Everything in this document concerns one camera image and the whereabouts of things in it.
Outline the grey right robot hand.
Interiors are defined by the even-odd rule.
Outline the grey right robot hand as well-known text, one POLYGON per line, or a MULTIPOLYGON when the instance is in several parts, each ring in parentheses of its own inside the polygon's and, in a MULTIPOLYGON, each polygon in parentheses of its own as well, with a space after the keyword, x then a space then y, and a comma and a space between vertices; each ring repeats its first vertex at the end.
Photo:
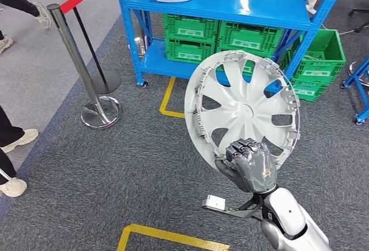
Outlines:
POLYGON ((215 165, 244 192, 264 194, 277 187, 275 161, 266 144, 251 138, 232 142, 215 165))

